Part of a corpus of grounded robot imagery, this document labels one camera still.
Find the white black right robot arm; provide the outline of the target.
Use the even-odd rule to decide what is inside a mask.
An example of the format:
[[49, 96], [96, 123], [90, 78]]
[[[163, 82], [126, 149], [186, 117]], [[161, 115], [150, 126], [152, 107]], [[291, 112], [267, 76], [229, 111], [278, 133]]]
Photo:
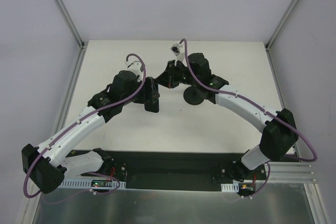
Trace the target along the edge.
[[170, 89], [185, 84], [188, 87], [183, 96], [188, 104], [199, 105], [208, 100], [236, 113], [261, 133], [260, 143], [229, 165], [225, 169], [226, 175], [243, 182], [255, 173], [259, 165], [281, 160], [299, 138], [290, 129], [296, 127], [293, 113], [287, 109], [266, 109], [256, 102], [240, 98], [228, 81], [212, 73], [202, 53], [190, 54], [188, 62], [190, 65], [185, 66], [179, 60], [170, 60], [155, 82]]

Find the black round-base phone stand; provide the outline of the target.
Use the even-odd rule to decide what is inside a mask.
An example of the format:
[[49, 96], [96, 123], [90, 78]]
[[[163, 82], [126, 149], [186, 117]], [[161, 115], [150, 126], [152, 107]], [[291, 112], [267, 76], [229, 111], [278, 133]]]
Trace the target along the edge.
[[202, 89], [190, 86], [184, 90], [183, 98], [189, 105], [200, 105], [205, 100], [205, 93]]

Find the black smartphone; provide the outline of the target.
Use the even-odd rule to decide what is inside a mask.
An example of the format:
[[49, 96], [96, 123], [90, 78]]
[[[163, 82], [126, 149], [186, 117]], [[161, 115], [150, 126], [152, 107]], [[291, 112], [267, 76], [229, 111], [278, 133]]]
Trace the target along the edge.
[[147, 112], [158, 113], [159, 109], [160, 109], [159, 99], [157, 99], [155, 102], [145, 103], [144, 104], [144, 109]]

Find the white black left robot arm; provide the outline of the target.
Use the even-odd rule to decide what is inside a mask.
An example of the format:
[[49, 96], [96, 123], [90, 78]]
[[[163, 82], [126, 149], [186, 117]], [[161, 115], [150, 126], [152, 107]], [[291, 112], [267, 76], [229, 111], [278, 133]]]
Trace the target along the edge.
[[80, 114], [50, 139], [22, 149], [24, 185], [32, 180], [40, 192], [54, 191], [65, 178], [96, 172], [111, 175], [112, 157], [101, 148], [79, 156], [67, 155], [90, 133], [122, 112], [129, 103], [143, 104], [146, 111], [159, 111], [159, 88], [152, 77], [120, 71], [107, 87], [95, 94]]

